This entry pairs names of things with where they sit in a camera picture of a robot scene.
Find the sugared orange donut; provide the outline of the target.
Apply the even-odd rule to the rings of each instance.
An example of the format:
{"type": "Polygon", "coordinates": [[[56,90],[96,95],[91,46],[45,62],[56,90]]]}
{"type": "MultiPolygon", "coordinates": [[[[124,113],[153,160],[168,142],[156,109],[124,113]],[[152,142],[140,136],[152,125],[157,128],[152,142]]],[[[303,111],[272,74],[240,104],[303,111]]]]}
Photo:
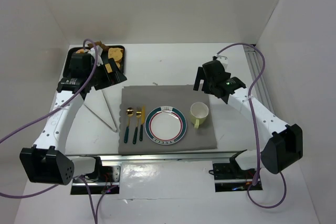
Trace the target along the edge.
{"type": "Polygon", "coordinates": [[[76,51],[76,54],[86,54],[88,52],[89,52],[89,49],[83,49],[83,48],[81,48],[81,49],[78,49],[76,51]]]}

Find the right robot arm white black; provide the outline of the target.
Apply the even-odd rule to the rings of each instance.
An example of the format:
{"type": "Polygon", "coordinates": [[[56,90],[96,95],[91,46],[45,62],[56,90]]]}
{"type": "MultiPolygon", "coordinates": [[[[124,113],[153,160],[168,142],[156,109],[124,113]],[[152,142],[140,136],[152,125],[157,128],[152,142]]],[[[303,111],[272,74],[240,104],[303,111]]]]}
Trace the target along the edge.
{"type": "Polygon", "coordinates": [[[261,166],[272,174],[278,174],[303,157],[301,127],[289,125],[276,117],[249,94],[239,78],[226,72],[220,61],[212,60],[198,68],[193,89],[223,100],[257,128],[258,139],[265,146],[239,154],[236,162],[241,169],[261,166]]]}

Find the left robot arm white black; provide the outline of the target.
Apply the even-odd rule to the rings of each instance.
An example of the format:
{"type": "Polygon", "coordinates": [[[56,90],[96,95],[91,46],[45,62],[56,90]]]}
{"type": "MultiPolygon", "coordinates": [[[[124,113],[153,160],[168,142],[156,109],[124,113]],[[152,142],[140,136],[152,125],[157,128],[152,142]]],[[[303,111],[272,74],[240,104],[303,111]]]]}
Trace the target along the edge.
{"type": "Polygon", "coordinates": [[[56,113],[48,117],[32,147],[23,148],[19,155],[32,183],[68,185],[80,175],[100,176],[99,157],[80,154],[69,158],[64,154],[72,123],[90,90],[101,90],[127,79],[113,58],[104,57],[101,65],[94,60],[89,53],[68,54],[57,86],[56,113]]]}

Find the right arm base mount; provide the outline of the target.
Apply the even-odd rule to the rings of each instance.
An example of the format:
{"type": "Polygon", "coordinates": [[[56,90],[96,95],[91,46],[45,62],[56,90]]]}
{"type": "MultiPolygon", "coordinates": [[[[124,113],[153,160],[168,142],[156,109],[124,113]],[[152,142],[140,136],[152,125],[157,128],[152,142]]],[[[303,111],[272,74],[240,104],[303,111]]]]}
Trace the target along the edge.
{"type": "Polygon", "coordinates": [[[213,163],[208,171],[214,178],[215,192],[247,191],[252,185],[256,170],[242,170],[233,157],[225,163],[213,163]]]}

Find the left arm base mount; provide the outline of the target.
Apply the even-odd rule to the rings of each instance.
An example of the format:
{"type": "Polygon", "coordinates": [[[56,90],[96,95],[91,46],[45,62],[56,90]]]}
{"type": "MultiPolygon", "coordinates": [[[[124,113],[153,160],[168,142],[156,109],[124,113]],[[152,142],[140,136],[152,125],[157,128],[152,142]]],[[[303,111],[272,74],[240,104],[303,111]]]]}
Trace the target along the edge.
{"type": "MultiPolygon", "coordinates": [[[[120,192],[121,166],[114,164],[112,166],[102,166],[100,174],[96,177],[93,175],[83,175],[92,195],[106,193],[108,195],[117,195],[120,192]]],[[[87,195],[87,189],[82,179],[77,178],[72,181],[71,195],[87,195]]]]}

